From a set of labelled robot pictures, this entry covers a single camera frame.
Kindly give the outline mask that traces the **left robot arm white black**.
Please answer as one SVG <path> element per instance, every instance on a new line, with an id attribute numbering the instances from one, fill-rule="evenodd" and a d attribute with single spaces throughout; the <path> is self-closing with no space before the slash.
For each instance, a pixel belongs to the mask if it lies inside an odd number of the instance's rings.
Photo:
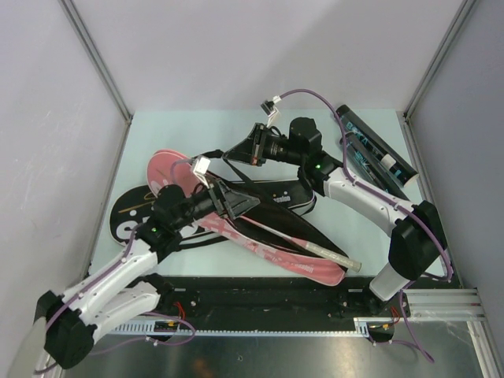
<path id="1" fill-rule="evenodd" d="M 152 310 L 168 313 L 174 305 L 170 291 L 146 281 L 130 283 L 179 249 L 182 228 L 211 214 L 234 220 L 260 202 L 221 179 L 190 196 L 178 185 L 163 187 L 150 217 L 134 227 L 114 259 L 63 293 L 47 291 L 38 299 L 35 316 L 46 319 L 43 349 L 55 365 L 70 369 L 116 326 Z"/>

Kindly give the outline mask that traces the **pink SPORT racket bag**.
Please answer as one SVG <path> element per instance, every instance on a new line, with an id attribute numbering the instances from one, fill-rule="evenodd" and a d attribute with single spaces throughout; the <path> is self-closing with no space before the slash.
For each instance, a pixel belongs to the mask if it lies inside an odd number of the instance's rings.
<path id="1" fill-rule="evenodd" d="M 280 204 L 279 206 L 285 209 L 287 213 L 280 213 L 278 209 L 266 209 L 264 205 L 260 205 L 247 213 L 246 217 L 261 224 L 266 224 L 271 228 L 279 229 L 287 235 L 296 235 L 300 239 L 308 240 L 336 253 L 343 254 L 339 247 L 304 220 L 302 215 Z M 188 226 L 202 227 L 207 231 L 214 232 L 274 265 L 319 284 L 334 287 L 346 275 L 347 269 L 335 262 L 319 257 L 242 219 L 238 219 L 231 224 L 213 213 Z"/>

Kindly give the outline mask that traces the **black SPORT racket bag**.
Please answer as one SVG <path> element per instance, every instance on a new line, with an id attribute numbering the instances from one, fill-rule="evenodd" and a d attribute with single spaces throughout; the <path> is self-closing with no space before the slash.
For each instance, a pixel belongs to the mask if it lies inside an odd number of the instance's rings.
<path id="1" fill-rule="evenodd" d="M 316 197 L 297 180 L 256 180 L 255 183 L 283 207 L 299 215 L 313 210 Z M 109 215 L 109 232 L 121 246 L 128 243 L 132 229 L 148 220 L 156 197 L 146 184 L 124 192 L 113 204 Z M 188 226 L 181 232 L 181 250 L 190 250 L 225 242 L 227 239 L 202 227 Z"/>

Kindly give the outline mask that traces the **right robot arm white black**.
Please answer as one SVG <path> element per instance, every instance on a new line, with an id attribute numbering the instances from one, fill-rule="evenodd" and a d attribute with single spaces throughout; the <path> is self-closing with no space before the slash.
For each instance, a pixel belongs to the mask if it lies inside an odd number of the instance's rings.
<path id="1" fill-rule="evenodd" d="M 389 310 L 391 298 L 422 276 L 437 258 L 449 260 L 437 208 L 428 201 L 415 205 L 358 179 L 323 150 L 322 135 L 311 118 L 294 119 L 288 135 L 277 135 L 256 123 L 223 158 L 252 166 L 268 160 L 296 165 L 298 178 L 306 187 L 349 206 L 390 237 L 388 263 L 363 296 L 363 306 L 373 316 Z"/>

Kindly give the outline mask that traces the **red badminton racket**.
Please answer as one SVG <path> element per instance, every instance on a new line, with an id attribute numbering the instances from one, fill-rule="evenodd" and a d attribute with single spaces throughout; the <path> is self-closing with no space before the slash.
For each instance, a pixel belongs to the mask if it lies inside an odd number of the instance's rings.
<path id="1" fill-rule="evenodd" d="M 343 256 L 342 254 L 336 253 L 332 250 L 329 250 L 327 248 L 324 248 L 322 246 L 319 246 L 316 243 L 312 243 L 308 240 L 300 239 L 298 237 L 294 237 L 291 235 L 287 235 L 285 233 L 282 233 L 280 231 L 277 231 L 274 228 L 271 228 L 267 225 L 261 224 L 258 221 L 252 220 L 249 217 L 241 216 L 241 219 L 244 221 L 247 221 L 255 226 L 258 226 L 259 228 L 262 228 L 266 230 L 267 232 L 271 232 L 274 235 L 277 235 L 289 242 L 292 242 L 293 244 L 302 247 L 305 250 L 308 250 L 309 252 L 316 254 L 319 257 L 325 258 L 329 261 L 333 261 L 338 265 L 341 265 L 343 267 L 346 267 L 354 272 L 360 272 L 361 271 L 361 262 L 355 261 L 353 259 L 350 259 L 348 257 Z"/>

